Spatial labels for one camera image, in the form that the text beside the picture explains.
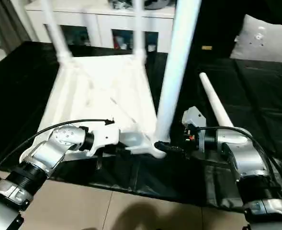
wall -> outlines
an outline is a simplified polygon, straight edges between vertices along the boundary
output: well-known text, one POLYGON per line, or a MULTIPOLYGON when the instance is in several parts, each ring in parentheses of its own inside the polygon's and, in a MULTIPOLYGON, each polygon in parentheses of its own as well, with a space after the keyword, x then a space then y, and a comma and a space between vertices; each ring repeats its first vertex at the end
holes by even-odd
POLYGON ((25 5, 31 3, 31 0, 11 0, 17 15, 19 16, 22 24, 24 25, 27 33, 29 34, 31 40, 38 41, 37 36, 32 28, 31 22, 25 10, 25 5))

silver robotic arm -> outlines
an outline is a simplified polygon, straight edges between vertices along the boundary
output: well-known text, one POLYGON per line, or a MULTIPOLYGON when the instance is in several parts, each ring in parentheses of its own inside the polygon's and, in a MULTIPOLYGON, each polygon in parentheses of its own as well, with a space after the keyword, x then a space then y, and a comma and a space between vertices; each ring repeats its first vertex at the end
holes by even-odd
POLYGON ((200 151, 216 150, 227 158, 249 222, 243 229, 282 230, 281 187, 272 179, 264 153, 238 131, 198 128, 205 127, 206 120, 196 107, 184 113, 182 123, 188 145, 200 151))
POLYGON ((91 155, 101 147, 117 144, 119 129, 109 124, 90 133, 86 127, 55 128, 9 176, 0 181, 0 230, 17 230, 25 211, 43 183, 53 174, 68 150, 88 150, 91 155))

black fabric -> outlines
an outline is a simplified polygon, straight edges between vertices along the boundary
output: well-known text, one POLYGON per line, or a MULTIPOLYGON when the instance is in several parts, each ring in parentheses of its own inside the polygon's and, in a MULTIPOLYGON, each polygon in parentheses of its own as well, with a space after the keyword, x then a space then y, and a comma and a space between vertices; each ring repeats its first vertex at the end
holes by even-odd
MULTIPOLYGON (((84 46, 70 49, 80 57, 127 53, 84 46)), ((151 53, 147 59, 156 108, 166 58, 167 54, 151 53)), ((37 130, 57 70, 51 44, 24 43, 0 62, 0 153, 8 152, 37 130)), ((249 130, 268 152, 282 159, 282 63, 190 59, 172 124, 172 142, 181 139, 182 113, 191 106, 198 107, 209 126, 217 125, 198 77, 200 71, 208 74, 234 125, 249 130)), ((22 151, 6 161, 3 170, 13 169, 22 151)), ((52 179, 240 211, 242 201, 227 163, 214 151, 190 154, 190 159, 179 154, 155 159, 119 152, 103 159, 64 162, 52 179)))
POLYGON ((245 14, 282 24, 282 0, 203 0, 192 43, 196 58, 229 57, 245 14), (203 50, 202 46, 212 46, 212 50, 203 50))

white cabinet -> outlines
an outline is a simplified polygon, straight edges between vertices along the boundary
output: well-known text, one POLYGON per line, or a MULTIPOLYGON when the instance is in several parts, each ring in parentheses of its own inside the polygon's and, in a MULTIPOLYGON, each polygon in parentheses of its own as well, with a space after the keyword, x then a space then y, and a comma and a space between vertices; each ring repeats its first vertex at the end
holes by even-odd
MULTIPOLYGON (((132 48, 133 11, 114 10, 107 0, 52 0, 52 5, 56 22, 69 44, 132 48)), ((25 8, 39 41, 51 42, 40 0, 25 8)), ((147 49, 169 51, 174 12, 174 6, 144 11, 142 30, 147 49)))
MULTIPOLYGON (((148 39, 149 33, 147 32, 157 32, 157 51, 168 53, 171 41, 173 20, 168 18, 147 17, 143 17, 142 20, 142 31, 146 32, 145 40, 148 39)), ((116 32, 116 30, 134 30, 134 18, 129 16, 97 15, 97 21, 100 29, 102 47, 114 48, 114 43, 116 40, 114 38, 114 32, 116 32)))
MULTIPOLYGON (((46 27, 46 19, 43 11, 27 11, 40 42, 50 43, 51 39, 46 27)), ((101 39, 99 36, 97 17, 95 14, 87 13, 74 13, 74 12, 54 12, 56 22, 61 26, 66 40, 69 40, 69 27, 78 27, 77 33, 81 36, 86 36, 85 39, 89 40, 91 46, 101 47, 101 39)))

tile floor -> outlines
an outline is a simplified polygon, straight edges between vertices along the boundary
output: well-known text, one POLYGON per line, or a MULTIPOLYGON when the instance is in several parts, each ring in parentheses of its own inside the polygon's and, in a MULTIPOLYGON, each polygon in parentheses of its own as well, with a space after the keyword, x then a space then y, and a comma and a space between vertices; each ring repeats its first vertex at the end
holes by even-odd
POLYGON ((54 181, 44 184, 23 216, 22 230, 241 230, 246 225, 242 214, 54 181))

